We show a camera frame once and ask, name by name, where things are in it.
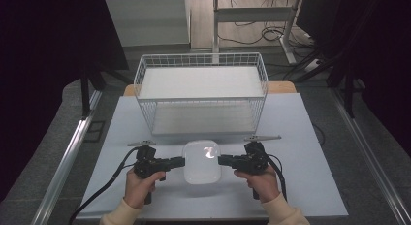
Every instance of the handheld controller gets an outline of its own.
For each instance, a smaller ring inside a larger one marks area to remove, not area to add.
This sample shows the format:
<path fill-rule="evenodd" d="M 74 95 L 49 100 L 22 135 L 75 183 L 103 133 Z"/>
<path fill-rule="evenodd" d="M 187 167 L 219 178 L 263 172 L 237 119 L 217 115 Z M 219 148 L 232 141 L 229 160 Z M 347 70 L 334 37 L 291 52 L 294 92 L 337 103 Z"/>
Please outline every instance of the handheld controller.
<path fill-rule="evenodd" d="M 260 175 L 269 166 L 265 156 L 263 144 L 251 142 L 244 146 L 245 155 L 221 155 L 218 157 L 218 164 L 230 166 L 233 169 L 245 172 L 249 175 Z M 258 193 L 253 189 L 253 198 L 260 199 Z"/>
<path fill-rule="evenodd" d="M 140 178 L 148 178 L 157 172 L 168 172 L 171 169 L 183 167 L 185 159 L 181 156 L 170 159 L 154 158 L 156 149 L 149 145 L 142 145 L 139 147 L 136 156 L 136 163 L 134 164 L 134 173 Z M 145 197 L 144 203 L 146 205 L 151 203 L 151 193 Z"/>

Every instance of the white tabletop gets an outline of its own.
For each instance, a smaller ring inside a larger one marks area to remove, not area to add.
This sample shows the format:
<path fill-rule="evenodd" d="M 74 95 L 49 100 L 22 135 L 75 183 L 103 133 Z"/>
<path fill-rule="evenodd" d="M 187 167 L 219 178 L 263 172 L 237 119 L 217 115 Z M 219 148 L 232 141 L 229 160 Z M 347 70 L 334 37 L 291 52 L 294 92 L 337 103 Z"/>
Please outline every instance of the white tabletop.
<path fill-rule="evenodd" d="M 287 183 L 288 202 L 301 208 L 305 216 L 348 215 L 333 180 L 324 153 L 312 128 L 298 93 L 269 94 L 257 135 L 280 135 L 281 140 L 264 141 L 266 153 L 282 162 Z M 152 137 L 135 97 L 121 97 L 111 127 L 86 189 L 88 199 L 111 177 L 131 147 L 129 143 L 152 140 L 158 145 L 157 158 L 180 156 L 186 143 L 195 139 L 213 139 L 222 154 L 244 154 L 244 136 Z M 132 154 L 128 163 L 135 162 Z M 95 199 L 78 219 L 98 219 L 116 208 L 124 195 L 124 170 L 114 184 Z M 184 180 L 183 169 L 167 172 L 165 181 L 156 183 L 152 203 L 143 208 L 140 219 L 207 220 L 259 219 L 267 215 L 254 200 L 244 179 L 237 178 L 230 167 L 222 167 L 222 177 L 212 184 L 191 185 Z"/>

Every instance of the white wire basket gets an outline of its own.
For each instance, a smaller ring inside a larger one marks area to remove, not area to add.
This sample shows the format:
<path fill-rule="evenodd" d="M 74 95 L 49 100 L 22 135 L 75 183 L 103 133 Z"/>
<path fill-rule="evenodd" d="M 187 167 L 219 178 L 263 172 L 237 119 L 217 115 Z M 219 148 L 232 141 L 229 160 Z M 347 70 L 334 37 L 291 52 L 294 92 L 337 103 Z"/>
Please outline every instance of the white wire basket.
<path fill-rule="evenodd" d="M 253 134 L 267 81 L 260 53 L 156 54 L 134 89 L 152 135 Z"/>

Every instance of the sleeve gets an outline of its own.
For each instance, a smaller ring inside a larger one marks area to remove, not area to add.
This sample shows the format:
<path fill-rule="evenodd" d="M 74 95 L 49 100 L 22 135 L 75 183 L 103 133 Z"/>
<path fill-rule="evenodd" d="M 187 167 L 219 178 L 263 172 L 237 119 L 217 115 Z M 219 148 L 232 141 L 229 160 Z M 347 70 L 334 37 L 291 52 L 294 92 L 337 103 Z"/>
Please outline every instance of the sleeve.
<path fill-rule="evenodd" d="M 140 209 L 131 208 L 122 199 L 114 211 L 103 215 L 100 225 L 132 225 L 140 212 Z"/>
<path fill-rule="evenodd" d="M 269 215 L 268 225 L 309 225 L 301 210 L 290 207 L 282 193 L 262 207 Z"/>

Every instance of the cable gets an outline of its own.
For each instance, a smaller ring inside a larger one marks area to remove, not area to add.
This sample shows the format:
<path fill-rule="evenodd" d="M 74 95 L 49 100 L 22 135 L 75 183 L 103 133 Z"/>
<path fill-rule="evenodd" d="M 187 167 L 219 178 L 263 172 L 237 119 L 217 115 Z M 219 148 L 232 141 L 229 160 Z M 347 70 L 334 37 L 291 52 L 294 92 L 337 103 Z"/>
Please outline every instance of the cable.
<path fill-rule="evenodd" d="M 268 154 L 268 156 L 271 156 L 271 157 L 274 157 L 275 159 L 277 159 L 278 163 L 280 164 L 280 171 L 282 172 L 282 164 L 281 164 L 280 159 L 278 159 L 278 157 L 275 156 L 275 155 Z"/>
<path fill-rule="evenodd" d="M 291 76 L 292 76 L 295 72 L 297 72 L 297 71 L 305 68 L 305 66 L 308 65 L 309 62 L 311 62 L 312 60 L 314 60 L 319 54 L 320 54 L 320 50 L 318 50 L 318 49 L 315 49 L 314 51 L 312 51 L 312 52 L 311 52 L 310 54 L 308 54 L 302 61 L 300 61 L 300 63 L 299 63 L 298 65 L 296 65 L 290 72 L 288 72 L 286 75 L 284 75 L 284 77 L 283 77 L 282 80 L 283 80 L 283 81 L 285 81 L 285 80 L 290 80 Z"/>
<path fill-rule="evenodd" d="M 269 42 L 273 42 L 273 41 L 277 41 L 281 38 L 282 35 L 284 35 L 283 32 L 277 30 L 277 29 L 272 29 L 272 28 L 276 28 L 275 26 L 269 26 L 269 27 L 265 27 L 262 31 L 261 31 L 261 36 Z M 273 34 L 277 34 L 277 36 L 273 39 L 269 39 L 266 37 L 266 34 L 268 33 L 273 33 Z"/>
<path fill-rule="evenodd" d="M 269 6 L 269 0 L 264 0 L 263 3 L 260 5 L 260 7 L 263 7 L 263 5 L 266 4 L 266 1 L 267 1 L 267 7 L 268 7 Z M 236 7 L 238 7 L 238 4 L 236 3 L 235 0 L 230 0 L 230 5 L 231 5 L 232 8 L 234 7 L 234 4 L 236 4 Z M 242 23 L 242 24 L 238 24 L 237 22 L 234 22 L 234 25 L 240 27 L 240 26 L 247 26 L 247 25 L 254 24 L 254 23 L 256 23 L 256 21 Z"/>
<path fill-rule="evenodd" d="M 293 65 L 281 65 L 281 64 L 275 64 L 275 63 L 264 63 L 266 66 L 275 66 L 275 67 L 294 67 Z"/>
<path fill-rule="evenodd" d="M 254 150 L 256 150 L 257 152 L 260 152 L 260 154 L 263 154 L 265 158 L 267 158 L 267 161 L 269 162 L 269 164 L 274 168 L 275 172 L 278 175 L 278 178 L 280 179 L 280 184 L 281 184 L 281 190 L 282 193 L 284 195 L 284 199 L 285 201 L 287 201 L 287 189 L 286 189 L 286 185 L 285 185 L 285 178 L 282 174 L 282 171 L 280 169 L 278 169 L 277 165 L 274 163 L 274 161 L 271 160 L 271 158 L 269 158 L 269 156 L 262 150 L 258 149 L 258 148 L 254 148 Z"/>
<path fill-rule="evenodd" d="M 125 165 L 126 160 L 128 159 L 128 157 L 130 156 L 130 154 L 139 149 L 140 147 L 134 147 L 133 149 L 131 149 L 126 156 L 124 157 L 123 161 L 121 161 L 120 165 L 118 166 L 117 170 L 114 172 L 114 174 L 112 175 L 112 177 L 110 178 L 109 182 L 107 182 L 103 187 L 101 187 L 96 193 L 94 193 L 89 199 L 87 199 L 87 201 L 85 201 L 85 203 L 83 205 L 81 205 L 70 217 L 69 220 L 69 225 L 73 224 L 74 220 L 76 219 L 77 215 L 85 208 L 87 207 L 94 199 L 96 199 L 100 194 L 102 194 L 104 191 L 106 191 L 106 189 L 108 189 L 112 183 L 115 181 L 115 179 L 118 177 L 118 175 L 121 173 L 121 170 L 123 170 L 124 168 L 126 168 L 127 166 Z"/>
<path fill-rule="evenodd" d="M 314 47 L 294 47 L 294 48 L 293 48 L 293 54 L 295 54 L 295 55 L 298 56 L 298 57 L 306 57 L 306 56 L 308 56 L 308 55 L 301 55 L 300 53 L 297 53 L 297 52 L 296 52 L 296 49 L 299 49 L 299 48 L 312 48 L 312 49 L 315 49 Z"/>
<path fill-rule="evenodd" d="M 271 1 L 271 6 L 274 7 L 274 2 L 275 2 L 275 6 L 277 6 L 277 0 L 272 0 Z"/>
<path fill-rule="evenodd" d="M 123 169 L 125 169 L 127 167 L 132 167 L 132 166 L 134 166 L 134 164 L 126 165 L 126 166 L 123 167 Z"/>
<path fill-rule="evenodd" d="M 314 122 L 311 122 L 311 123 L 312 123 L 312 126 L 313 126 L 314 128 L 316 128 L 318 131 L 320 131 L 321 136 L 323 137 L 323 140 L 320 142 L 320 146 L 323 146 L 323 145 L 326 143 L 326 134 L 325 134 L 324 131 L 323 131 L 319 126 L 317 126 Z"/>
<path fill-rule="evenodd" d="M 283 74 L 283 73 L 286 73 L 286 72 L 288 72 L 288 70 L 279 71 L 279 72 L 277 72 L 277 73 L 273 73 L 273 74 L 267 75 L 267 77 L 268 77 L 268 78 L 271 78 L 271 77 L 274 77 L 274 76 L 276 76 L 276 75 Z"/>
<path fill-rule="evenodd" d="M 263 36 L 262 36 L 262 37 L 261 37 L 261 38 L 259 38 L 257 41 L 254 41 L 254 42 L 251 42 L 251 43 L 245 43 L 245 42 L 237 41 L 237 40 L 234 40 L 234 39 L 226 39 L 226 38 L 222 38 L 222 37 L 220 37 L 220 35 L 219 35 L 219 34 L 218 34 L 217 36 L 218 36 L 218 38 L 219 38 L 219 39 L 221 39 L 221 40 L 230 41 L 230 42 L 235 42 L 235 43 L 239 43 L 239 44 L 246 44 L 246 45 L 256 44 L 256 43 L 260 42 L 260 40 L 262 40 L 262 39 L 263 39 Z"/>

